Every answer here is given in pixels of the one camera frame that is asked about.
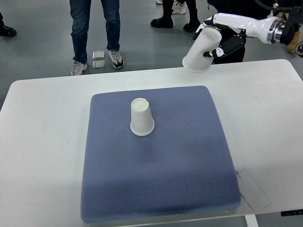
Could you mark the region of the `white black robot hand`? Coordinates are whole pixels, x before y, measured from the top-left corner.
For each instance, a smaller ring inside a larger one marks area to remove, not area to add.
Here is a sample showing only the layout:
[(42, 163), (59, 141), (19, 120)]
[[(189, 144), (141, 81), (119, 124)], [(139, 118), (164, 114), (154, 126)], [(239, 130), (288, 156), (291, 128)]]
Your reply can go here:
[(196, 30), (194, 41), (202, 29), (207, 27), (214, 28), (219, 32), (220, 28), (233, 30), (236, 34), (232, 38), (219, 44), (215, 50), (203, 54), (204, 57), (222, 58), (244, 46), (247, 37), (258, 38), (265, 44), (279, 42), (277, 36), (280, 34), (276, 31), (281, 22), (282, 20), (273, 16), (258, 20), (245, 16), (217, 13), (200, 24)]

